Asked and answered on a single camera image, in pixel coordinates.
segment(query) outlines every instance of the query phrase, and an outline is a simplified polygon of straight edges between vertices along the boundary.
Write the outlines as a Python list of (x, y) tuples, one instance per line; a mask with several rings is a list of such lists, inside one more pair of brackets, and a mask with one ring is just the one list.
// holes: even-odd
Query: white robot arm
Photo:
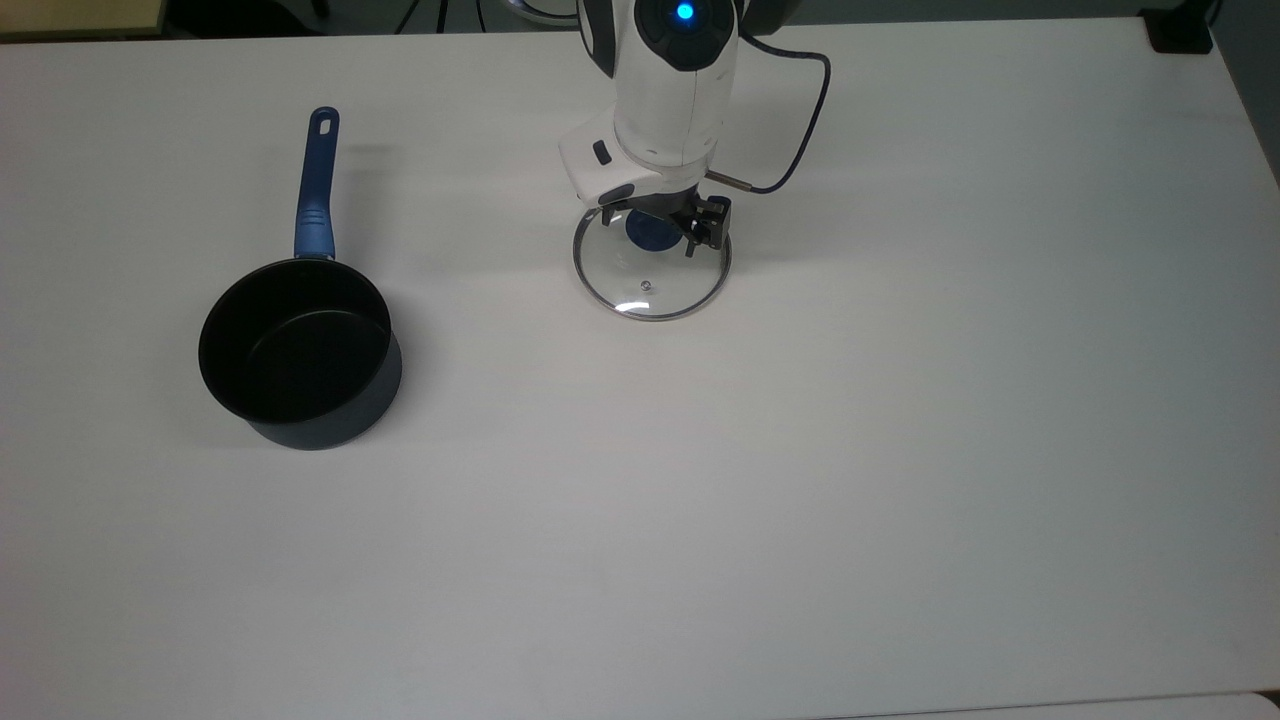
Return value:
[(582, 44), (617, 101), (561, 140), (577, 196), (664, 219), (718, 250), (730, 201), (698, 196), (716, 152), (744, 20), (777, 29), (799, 0), (577, 0)]

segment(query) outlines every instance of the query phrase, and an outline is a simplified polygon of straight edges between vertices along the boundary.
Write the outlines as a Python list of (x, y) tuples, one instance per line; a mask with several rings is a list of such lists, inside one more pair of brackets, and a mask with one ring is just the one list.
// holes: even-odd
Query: blue handle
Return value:
[(333, 223), (329, 220), (329, 191), (333, 188), (333, 161), (337, 152), (338, 110), (316, 108), (311, 113), (311, 124), (307, 126), (307, 151), (302, 159), (298, 220), (293, 228), (294, 258), (335, 258)]

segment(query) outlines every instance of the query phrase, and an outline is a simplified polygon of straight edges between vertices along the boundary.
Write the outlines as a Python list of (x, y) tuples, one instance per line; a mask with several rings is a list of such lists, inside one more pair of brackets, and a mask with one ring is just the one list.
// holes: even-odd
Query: cable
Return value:
[(404, 13), (404, 17), (401, 18), (401, 24), (396, 26), (396, 35), (399, 35), (401, 31), (404, 29), (404, 26), (408, 24), (408, 19), (413, 17), (413, 10), (417, 9), (417, 3), (419, 0), (413, 0), (413, 3), (408, 6), (408, 10)]
[(721, 173), (709, 172), (707, 177), (728, 184), (730, 187), (736, 187), (746, 192), (754, 192), (756, 195), (768, 195), (771, 192), (777, 192), (782, 186), (791, 179), (792, 173), (800, 167), (800, 159), (804, 158), (804, 151), (809, 149), (809, 140), (813, 137), (813, 129), (818, 127), (818, 115), (822, 114), (822, 106), (827, 101), (827, 90), (831, 87), (831, 58), (827, 58), (822, 53), (797, 53), (794, 50), (782, 50), (780, 47), (773, 47), (772, 45), (765, 45), (760, 42), (754, 36), (748, 33), (741, 33), (742, 40), (748, 42), (751, 47), (760, 50), (762, 53), (768, 53), (769, 55), (777, 55), (778, 58), (792, 58), (796, 60), (818, 60), (822, 63), (822, 91), (818, 92), (818, 101), (813, 106), (813, 117), (809, 118), (809, 127), (804, 131), (804, 140), (800, 141), (800, 149), (796, 150), (795, 159), (791, 160), (791, 167), (787, 168), (786, 174), (782, 179), (771, 184), (769, 187), (755, 187), (749, 182), (739, 181)]
[(534, 8), (532, 5), (530, 5), (529, 3), (526, 3), (525, 0), (503, 0), (503, 1), (507, 4), (507, 9), (508, 10), (516, 13), (517, 15), (520, 15), (522, 18), (526, 18), (526, 19), (530, 19), (530, 20), (534, 20), (534, 22), (543, 22), (543, 20), (552, 20), (552, 22), (573, 20), (573, 22), (576, 22), (577, 20), (577, 12), (570, 13), (567, 15), (558, 15), (556, 13), (548, 13), (547, 10), (539, 10), (538, 8)]

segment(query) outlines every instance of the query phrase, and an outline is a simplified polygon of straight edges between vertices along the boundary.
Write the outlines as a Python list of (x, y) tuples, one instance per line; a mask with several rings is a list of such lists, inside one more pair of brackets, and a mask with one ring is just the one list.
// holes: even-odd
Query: white table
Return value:
[[(556, 140), (612, 92), (571, 35), (0, 47), (0, 716), (1280, 685), (1280, 192), (1220, 56), (1137, 19), (776, 42), (832, 55), (820, 131), (657, 325), (570, 263)], [(817, 65), (739, 78), (717, 167), (769, 181)], [(196, 340), (288, 254), (321, 104), (406, 369), (303, 454)]]

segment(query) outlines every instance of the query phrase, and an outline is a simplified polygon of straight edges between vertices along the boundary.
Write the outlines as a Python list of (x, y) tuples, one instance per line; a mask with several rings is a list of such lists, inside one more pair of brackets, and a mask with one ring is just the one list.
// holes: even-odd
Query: saucepan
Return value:
[(401, 348), (383, 296), (335, 260), (329, 195), (338, 110), (307, 126), (293, 258), (250, 273), (214, 304), (200, 373), (214, 398), (268, 439), (298, 450), (342, 445), (390, 406)]

